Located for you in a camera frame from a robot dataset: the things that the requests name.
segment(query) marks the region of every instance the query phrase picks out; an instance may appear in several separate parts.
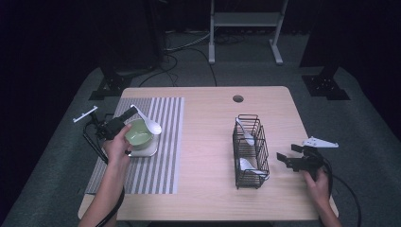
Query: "white ladle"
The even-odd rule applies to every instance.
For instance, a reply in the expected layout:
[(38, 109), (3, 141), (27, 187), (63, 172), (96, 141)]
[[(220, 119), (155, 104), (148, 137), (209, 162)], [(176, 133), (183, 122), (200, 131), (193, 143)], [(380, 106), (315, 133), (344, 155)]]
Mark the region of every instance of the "white ladle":
[(138, 111), (138, 114), (141, 116), (142, 119), (144, 119), (148, 130), (152, 134), (160, 134), (160, 133), (162, 133), (162, 127), (159, 125), (159, 123), (157, 123), (154, 120), (150, 120), (149, 118), (147, 118), (135, 105), (131, 104), (131, 107), (135, 107), (135, 109)]
[(247, 143), (251, 146), (254, 146), (254, 139), (253, 136), (251, 134), (249, 134), (246, 130), (245, 127), (242, 125), (241, 120), (239, 120), (238, 117), (235, 118), (236, 122), (238, 122), (239, 126), (242, 128), (242, 130), (244, 131), (244, 137), (245, 140), (247, 141)]
[(251, 163), (250, 163), (248, 160), (244, 159), (244, 158), (240, 158), (240, 159), (239, 159), (239, 164), (241, 165), (241, 170), (242, 170), (242, 171), (250, 170), (250, 171), (252, 171), (253, 173), (256, 173), (256, 174), (263, 174), (263, 175), (266, 175), (265, 180), (267, 180), (267, 179), (269, 178), (269, 175), (267, 175), (267, 174), (266, 174), (265, 172), (263, 172), (263, 171), (260, 171), (260, 170), (257, 170), (256, 168), (254, 168), (254, 167), (251, 165)]

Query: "dish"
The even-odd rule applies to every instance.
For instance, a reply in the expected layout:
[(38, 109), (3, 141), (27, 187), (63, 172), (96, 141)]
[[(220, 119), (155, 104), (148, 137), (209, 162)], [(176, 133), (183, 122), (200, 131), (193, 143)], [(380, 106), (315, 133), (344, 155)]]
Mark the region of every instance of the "dish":
[(132, 127), (125, 137), (133, 146), (133, 152), (147, 148), (153, 138), (153, 134), (148, 130), (145, 121), (143, 119), (135, 119), (130, 124), (132, 124)]
[(131, 158), (135, 157), (150, 157), (153, 154), (156, 153), (156, 151), (159, 148), (159, 141), (160, 141), (160, 134), (154, 135), (153, 139), (151, 139), (150, 144), (148, 145), (147, 148), (139, 149), (139, 150), (133, 150), (131, 154), (128, 156)]

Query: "black wire rack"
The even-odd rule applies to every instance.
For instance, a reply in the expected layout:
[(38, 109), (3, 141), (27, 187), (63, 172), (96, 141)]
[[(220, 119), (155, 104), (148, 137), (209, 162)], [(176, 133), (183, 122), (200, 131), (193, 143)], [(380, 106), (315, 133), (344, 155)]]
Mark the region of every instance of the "black wire rack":
[[(235, 120), (233, 133), (235, 159), (235, 185), (239, 187), (259, 188), (270, 176), (268, 147), (263, 126), (255, 114), (240, 114)], [(244, 136), (244, 130), (250, 133), (254, 145), (250, 145)]]

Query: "shelf leg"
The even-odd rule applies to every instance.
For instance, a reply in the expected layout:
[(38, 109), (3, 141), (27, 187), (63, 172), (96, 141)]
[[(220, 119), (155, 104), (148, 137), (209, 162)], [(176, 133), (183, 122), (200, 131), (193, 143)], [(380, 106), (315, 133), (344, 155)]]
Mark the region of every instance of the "shelf leg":
[(209, 32), (209, 63), (214, 64), (215, 59), (215, 0), (210, 6), (210, 32)]
[(284, 16), (286, 15), (286, 9), (288, 5), (288, 0), (284, 0), (283, 6), (280, 11), (280, 16), (277, 19), (277, 27), (274, 34), (274, 39), (270, 40), (271, 51), (273, 52), (276, 64), (283, 65), (283, 59), (281, 58), (280, 51), (277, 47), (278, 37), (280, 36), (281, 26), (283, 25)]

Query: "gray carpet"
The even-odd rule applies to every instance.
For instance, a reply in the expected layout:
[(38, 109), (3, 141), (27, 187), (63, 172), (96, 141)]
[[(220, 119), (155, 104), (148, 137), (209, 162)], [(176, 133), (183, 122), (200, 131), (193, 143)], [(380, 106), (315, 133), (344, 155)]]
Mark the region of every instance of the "gray carpet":
[[(362, 93), (356, 79), (345, 70), (340, 68), (334, 79), (351, 100), (329, 101), (325, 97), (309, 95), (301, 76), (319, 74), (322, 68), (298, 67), (307, 36), (281, 36), (278, 45), (285, 63), (283, 66), (274, 63), (268, 46), (269, 37), (238, 37), (244, 39), (243, 42), (217, 45), (216, 64), (212, 66), (217, 85), (288, 87), (308, 136), (340, 144), (336, 149), (321, 149), (321, 153), (331, 162), (334, 173), (356, 193), (362, 209), (362, 226), (401, 226), (398, 214), (401, 210), (401, 181), (397, 175), (401, 171), (399, 140)], [(194, 39), (193, 35), (172, 34), (167, 43), (178, 46)], [(197, 48), (207, 56), (207, 44), (191, 48)], [(155, 70), (134, 78), (131, 87), (145, 80), (144, 87), (215, 86), (211, 68), (200, 52), (188, 49), (171, 55), (178, 62), (169, 75), (163, 73), (146, 80), (160, 72)], [(165, 57), (162, 66), (168, 69), (174, 62), (172, 57)], [(81, 135), (85, 121), (74, 124), (72, 119), (94, 105), (99, 108), (99, 115), (113, 113), (118, 97), (88, 100), (101, 80), (101, 71), (95, 69), (83, 82), (3, 226), (78, 224), (78, 209), (95, 166), (96, 154)], [(357, 207), (350, 192), (335, 180), (333, 195), (343, 225), (356, 226)], [(118, 222), (118, 226), (147, 225), (145, 220)], [(273, 225), (319, 226), (319, 222), (274, 222)]]

